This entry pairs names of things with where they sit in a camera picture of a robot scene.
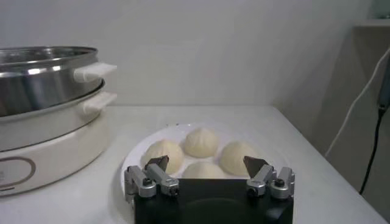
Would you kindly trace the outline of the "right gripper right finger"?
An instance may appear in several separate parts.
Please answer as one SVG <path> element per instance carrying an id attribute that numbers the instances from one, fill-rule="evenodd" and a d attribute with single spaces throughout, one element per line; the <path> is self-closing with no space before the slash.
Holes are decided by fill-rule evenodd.
<path id="1" fill-rule="evenodd" d="M 295 173 L 290 167 L 276 169 L 264 159 L 244 156 L 244 165 L 250 176 L 246 181 L 246 191 L 250 197 L 262 197 L 269 191 L 276 200 L 287 200 L 294 196 Z"/>

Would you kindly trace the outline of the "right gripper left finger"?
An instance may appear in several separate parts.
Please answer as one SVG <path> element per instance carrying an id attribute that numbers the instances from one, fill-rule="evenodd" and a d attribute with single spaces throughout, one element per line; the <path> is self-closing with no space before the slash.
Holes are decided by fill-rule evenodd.
<path id="1" fill-rule="evenodd" d="M 129 166 L 124 171 L 124 196 L 130 203 L 135 196 L 152 198 L 157 195 L 158 187 L 163 195 L 179 195 L 179 180 L 169 176 L 165 171 L 168 166 L 168 155 L 151 158 L 142 169 Z"/>

